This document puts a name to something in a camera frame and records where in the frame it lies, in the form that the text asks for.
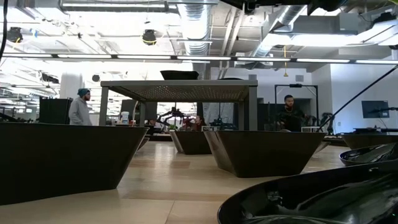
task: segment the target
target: table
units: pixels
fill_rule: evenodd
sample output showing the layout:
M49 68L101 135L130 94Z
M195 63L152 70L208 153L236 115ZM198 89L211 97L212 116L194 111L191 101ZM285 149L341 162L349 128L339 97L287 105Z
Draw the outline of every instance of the table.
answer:
M249 129L257 131L256 75L249 80L149 80L101 82L99 125L106 122L109 90L141 102L140 126L144 126L147 102L239 103L239 128L244 127L244 101L249 102Z

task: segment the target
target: white column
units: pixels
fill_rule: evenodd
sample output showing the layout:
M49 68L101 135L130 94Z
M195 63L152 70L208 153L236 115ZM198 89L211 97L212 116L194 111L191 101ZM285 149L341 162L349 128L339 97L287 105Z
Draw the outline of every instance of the white column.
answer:
M72 98L75 99L77 95L77 91L80 88L84 88L84 79L83 74L78 71L66 71L62 73L61 76L61 90L60 90L60 98Z

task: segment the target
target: exposed ceiling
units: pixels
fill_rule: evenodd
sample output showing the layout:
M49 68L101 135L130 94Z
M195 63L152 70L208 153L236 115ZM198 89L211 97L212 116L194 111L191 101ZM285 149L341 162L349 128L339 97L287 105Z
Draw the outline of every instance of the exposed ceiling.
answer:
M187 54L187 34L195 32L192 27L187 30L184 21L178 13L177 7L169 4L168 12L162 12L164 1L87 1L74 0L63 1L66 6L60 10L57 0L42 1L10 1L8 11L8 27L20 27L23 40L16 44L7 41L5 52L15 53L50 53L50 54L156 54L156 55L185 55ZM21 2L26 2L25 7L20 7ZM108 7L109 3L116 2L124 4L132 2L136 5L134 9L126 7ZM93 4L96 8L86 6L76 9L74 4ZM228 24L233 19L231 33L227 43L231 44L233 32L239 29L231 46L231 53L248 54L262 42L264 35L264 24L266 19L277 14L283 7L262 6L256 8L251 14L242 17L239 23L240 10L236 10L223 2L212 6L210 22L208 24L210 34L206 40L210 43L209 55L220 55ZM356 18L357 23L352 25L357 31L369 27L369 20L374 20L372 12L389 9L395 12L395 6L384 0L355 0L348 1L340 9L327 12L317 9L310 17L321 18L335 17L338 14L350 14ZM295 23L295 29L306 26L308 19L303 11ZM155 46L148 46L142 41L142 34L147 29L154 29L157 37ZM312 47L300 44L289 44L285 48L272 47L269 52L274 57L304 57L304 58L384 58L389 53L388 46L374 44L360 45L359 47ZM178 69L191 70L190 63L131 63L131 62L81 62L72 60L74 65L84 67L87 71L86 82L88 86L98 87L99 84L91 81L92 74L101 75L102 80L114 79L161 79L160 70ZM71 66L68 63L53 60L32 60L21 58L2 59L0 64L0 84L2 85L46 85L40 80L40 74L46 73L59 78L62 72ZM280 69L283 63L274 63L267 68ZM290 68L307 68L311 71L314 66L309 63L295 63ZM56 96L55 90L40 90L44 95Z

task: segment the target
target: ceiling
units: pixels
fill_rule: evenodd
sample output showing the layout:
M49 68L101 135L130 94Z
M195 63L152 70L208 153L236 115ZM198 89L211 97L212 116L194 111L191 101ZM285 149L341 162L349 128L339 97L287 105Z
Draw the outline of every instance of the ceiling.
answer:
M15 53L49 53L49 54L156 54L156 55L185 55L186 38L184 34L190 32L183 29L183 20L177 13L152 12L140 0L135 12L120 11L65 11L62 12L54 5L54 0L40 1L40 5L26 7L24 10L10 7L7 15L8 27L20 27L23 35L21 43L7 41L5 52ZM93 3L87 0L66 1L72 3ZM317 9L312 16L336 16L342 12L357 14L358 12L374 11L390 6L389 1L348 1L346 5L335 12ZM246 14L242 24L238 25L240 10L231 16L232 7L219 2L211 8L209 55L220 55L229 20L234 19L231 35L227 43L231 43L231 36L235 29L239 29L231 53L248 53L253 51L264 38L262 27L269 15L277 12L281 7L259 7L253 14ZM148 46L142 42L142 34L146 29L154 29L157 37L155 46ZM305 47L301 45L286 45L273 47L270 51L274 57L305 57L305 58L339 58L345 55L355 55L357 58L384 58L389 53L387 46L345 47ZM192 70L191 63L140 63L140 62L89 62L69 60L67 63L53 60L33 60L22 58L2 59L0 64L1 85L46 85L40 76L49 74L60 79L62 72L69 66L79 66L86 73L88 87L99 87L99 83L91 80L93 74L101 76L102 80L158 80L161 70ZM274 63L268 68L280 69L283 63ZM307 68L311 71L312 64L295 63L290 68ZM24 91L3 88L0 98L29 95ZM59 90L29 88L33 98L39 95L57 96Z

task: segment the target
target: man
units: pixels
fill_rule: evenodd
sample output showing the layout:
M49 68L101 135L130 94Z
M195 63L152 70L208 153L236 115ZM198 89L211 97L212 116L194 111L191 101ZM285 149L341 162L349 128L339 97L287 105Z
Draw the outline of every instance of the man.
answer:
M292 95L285 96L285 106L279 112L279 123L281 129L287 129L293 132L301 132L302 118L305 117L304 113L300 108L293 107L294 99Z
M73 100L69 109L70 124L91 126L90 116L87 107L87 101L90 100L90 91L86 88L78 90L78 98Z

